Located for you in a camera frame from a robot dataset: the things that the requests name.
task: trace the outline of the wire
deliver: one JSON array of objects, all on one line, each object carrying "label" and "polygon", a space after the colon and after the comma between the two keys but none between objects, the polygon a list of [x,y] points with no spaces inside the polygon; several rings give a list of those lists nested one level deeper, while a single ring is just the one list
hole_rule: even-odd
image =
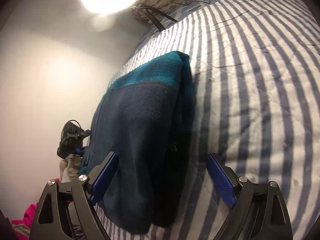
[{"label": "wire", "polygon": [[[76,122],[76,123],[79,125],[79,127],[81,128],[81,125],[79,124],[79,122],[78,122],[77,120],[69,120],[68,122]],[[63,128],[62,128],[61,135],[60,135],[60,140],[62,140],[63,130],[64,130],[64,128],[65,128],[65,126],[67,125],[68,122],[66,122],[66,123],[64,124]]]},{"label": "wire", "polygon": [[[190,3],[187,3],[187,4],[183,4],[183,3],[177,3],[177,2],[169,2],[169,3],[174,3],[174,4],[178,4],[178,5],[183,5],[183,6],[188,6],[194,2],[201,2],[201,3],[205,3],[205,4],[211,4],[211,0],[209,0],[209,2],[205,2],[205,1],[192,1]],[[129,7],[131,9],[150,9],[150,8],[153,8],[152,6],[148,6],[148,7]]]}]

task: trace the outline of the bed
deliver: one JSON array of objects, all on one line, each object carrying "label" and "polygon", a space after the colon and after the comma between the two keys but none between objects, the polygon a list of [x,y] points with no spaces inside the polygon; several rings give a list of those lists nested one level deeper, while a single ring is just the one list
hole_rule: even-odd
[{"label": "bed", "polygon": [[238,176],[279,184],[295,240],[320,214],[320,27],[301,0],[211,2],[194,3],[187,15],[179,8],[173,12],[179,22],[161,33],[151,29],[110,81],[178,50],[190,55],[196,87],[191,159],[176,222],[130,235],[96,206],[112,240],[213,239],[229,209],[205,169],[212,152]]}]

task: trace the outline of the mattress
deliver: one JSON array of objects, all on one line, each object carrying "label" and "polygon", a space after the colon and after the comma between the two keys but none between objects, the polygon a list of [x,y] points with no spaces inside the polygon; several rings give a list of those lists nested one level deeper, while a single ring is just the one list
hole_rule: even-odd
[{"label": "mattress", "polygon": [[303,239],[320,213],[320,27],[304,3],[219,0],[143,42],[110,85],[167,52],[190,55],[189,170],[170,228],[131,235],[96,207],[110,238],[213,239],[229,212],[205,168],[206,156],[217,153],[238,176],[276,181],[294,239]]}]

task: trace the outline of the metal bolt head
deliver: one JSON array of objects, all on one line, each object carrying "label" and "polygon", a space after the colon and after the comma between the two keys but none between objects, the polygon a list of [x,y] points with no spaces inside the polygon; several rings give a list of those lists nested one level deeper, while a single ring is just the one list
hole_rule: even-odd
[{"label": "metal bolt head", "polygon": [[87,178],[88,178],[87,175],[80,175],[78,179],[79,181],[85,181]]},{"label": "metal bolt head", "polygon": [[248,179],[245,176],[241,176],[241,177],[239,177],[239,181],[242,183],[246,183],[248,181]]},{"label": "metal bolt head", "polygon": [[50,179],[49,181],[48,181],[48,185],[49,186],[52,186],[53,184],[55,184],[56,183],[56,181],[54,180],[54,179]]},{"label": "metal bolt head", "polygon": [[278,187],[278,184],[275,181],[270,181],[271,187]]}]

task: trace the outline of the blue gripper pad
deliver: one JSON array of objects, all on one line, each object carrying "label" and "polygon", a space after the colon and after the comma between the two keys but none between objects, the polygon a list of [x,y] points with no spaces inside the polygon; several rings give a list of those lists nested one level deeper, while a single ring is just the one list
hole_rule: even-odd
[{"label": "blue gripper pad", "polygon": [[232,208],[236,204],[234,186],[211,154],[207,157],[207,170],[221,198]]},{"label": "blue gripper pad", "polygon": [[112,157],[97,177],[95,183],[92,185],[92,196],[90,198],[92,206],[103,199],[118,166],[119,156],[116,153],[113,153]]}]

